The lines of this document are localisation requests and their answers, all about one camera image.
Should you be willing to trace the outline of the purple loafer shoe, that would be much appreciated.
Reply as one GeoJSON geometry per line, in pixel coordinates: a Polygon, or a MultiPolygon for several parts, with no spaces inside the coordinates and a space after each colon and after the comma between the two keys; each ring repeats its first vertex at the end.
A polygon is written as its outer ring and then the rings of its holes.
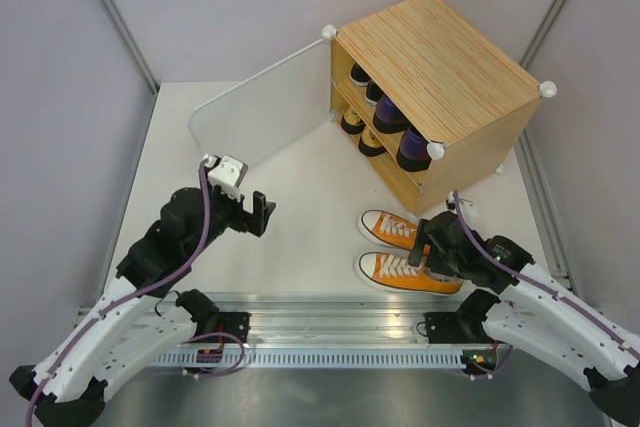
{"type": "Polygon", "coordinates": [[[414,126],[410,126],[404,132],[396,152],[398,165],[407,172],[427,170],[431,164],[428,144],[422,134],[414,126]]]}
{"type": "Polygon", "coordinates": [[[406,131],[411,123],[396,104],[387,95],[383,95],[376,103],[373,125],[383,134],[396,134],[406,131]]]}

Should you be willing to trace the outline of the black canvas sneaker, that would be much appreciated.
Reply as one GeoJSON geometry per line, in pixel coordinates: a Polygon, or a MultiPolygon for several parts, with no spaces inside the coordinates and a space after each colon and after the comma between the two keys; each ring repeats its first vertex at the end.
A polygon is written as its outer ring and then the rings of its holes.
{"type": "Polygon", "coordinates": [[[367,87],[371,80],[369,74],[358,63],[354,63],[351,67],[349,78],[357,87],[367,87]]]}
{"type": "Polygon", "coordinates": [[[382,89],[375,82],[369,81],[365,90],[365,101],[375,106],[383,96],[382,89]]]}

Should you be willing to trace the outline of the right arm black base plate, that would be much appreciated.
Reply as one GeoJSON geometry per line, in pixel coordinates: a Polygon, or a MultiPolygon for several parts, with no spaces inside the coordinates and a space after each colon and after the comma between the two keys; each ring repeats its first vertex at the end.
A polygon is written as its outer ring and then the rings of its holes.
{"type": "Polygon", "coordinates": [[[416,332],[430,344],[466,344],[468,336],[463,332],[455,312],[426,312],[415,326],[416,332]]]}

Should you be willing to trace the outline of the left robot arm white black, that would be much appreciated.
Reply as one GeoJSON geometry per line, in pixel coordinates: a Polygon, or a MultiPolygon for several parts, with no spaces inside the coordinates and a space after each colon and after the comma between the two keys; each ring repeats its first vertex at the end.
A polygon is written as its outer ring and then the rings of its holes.
{"type": "Polygon", "coordinates": [[[188,275],[195,259],[226,230],[264,234],[276,205],[259,191],[253,209],[220,187],[174,192],[160,217],[135,242],[115,279],[69,337],[36,365],[17,367],[9,378],[28,400],[26,425],[91,426],[106,403],[152,360],[183,343],[230,340],[235,319],[203,292],[178,294],[173,306],[131,337],[126,332],[188,275]]]}

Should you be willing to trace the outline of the gold heeled shoe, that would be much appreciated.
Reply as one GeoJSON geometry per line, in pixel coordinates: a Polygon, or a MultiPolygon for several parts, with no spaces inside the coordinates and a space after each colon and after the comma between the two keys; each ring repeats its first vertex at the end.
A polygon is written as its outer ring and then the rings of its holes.
{"type": "Polygon", "coordinates": [[[378,157],[387,152],[384,145],[369,127],[365,127],[361,133],[358,141],[358,150],[362,155],[369,158],[378,157]]]}
{"type": "Polygon", "coordinates": [[[366,124],[353,107],[348,107],[342,114],[340,126],[349,135],[361,134],[366,124]]]}

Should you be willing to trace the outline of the wooden two-shelf shoe cabinet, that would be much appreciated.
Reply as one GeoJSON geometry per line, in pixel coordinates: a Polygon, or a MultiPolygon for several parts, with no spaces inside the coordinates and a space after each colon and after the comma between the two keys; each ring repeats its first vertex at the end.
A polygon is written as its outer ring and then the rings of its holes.
{"type": "Polygon", "coordinates": [[[353,110],[382,143],[370,163],[403,207],[422,213],[494,172],[541,101],[557,93],[538,82],[443,0],[405,0],[341,28],[327,25],[331,107],[353,110]],[[401,132],[385,133],[350,79],[366,74],[425,139],[428,166],[411,173],[398,159],[401,132]]]}

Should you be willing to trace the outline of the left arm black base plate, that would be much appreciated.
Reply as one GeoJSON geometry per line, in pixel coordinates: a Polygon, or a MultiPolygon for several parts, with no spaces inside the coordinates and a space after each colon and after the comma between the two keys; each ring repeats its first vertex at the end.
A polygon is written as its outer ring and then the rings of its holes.
{"type": "Polygon", "coordinates": [[[249,312],[218,312],[203,323],[199,323],[196,334],[225,332],[245,343],[250,331],[250,318],[249,312]]]}

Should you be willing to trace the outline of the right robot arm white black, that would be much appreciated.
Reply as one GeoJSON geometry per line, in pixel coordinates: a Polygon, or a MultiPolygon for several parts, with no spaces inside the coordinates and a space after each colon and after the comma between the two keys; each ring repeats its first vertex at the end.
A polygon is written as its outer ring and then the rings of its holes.
{"type": "Polygon", "coordinates": [[[638,335],[575,296],[510,239],[484,241],[453,212],[419,221],[410,265],[422,247],[435,272],[475,287],[456,311],[425,316],[429,339],[509,344],[572,379],[615,422],[638,425],[638,335]]]}

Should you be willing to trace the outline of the orange canvas sneaker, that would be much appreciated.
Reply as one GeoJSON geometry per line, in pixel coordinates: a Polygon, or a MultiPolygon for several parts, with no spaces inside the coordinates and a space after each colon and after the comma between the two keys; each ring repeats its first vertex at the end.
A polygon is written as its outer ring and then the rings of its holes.
{"type": "Polygon", "coordinates": [[[365,238],[380,246],[410,251],[416,242],[417,225],[388,211],[363,212],[357,227],[365,238]]]}
{"type": "Polygon", "coordinates": [[[355,272],[364,282],[385,292],[453,295],[463,286],[455,278],[433,274],[425,260],[412,266],[407,258],[391,253],[362,254],[356,260],[355,272]]]}

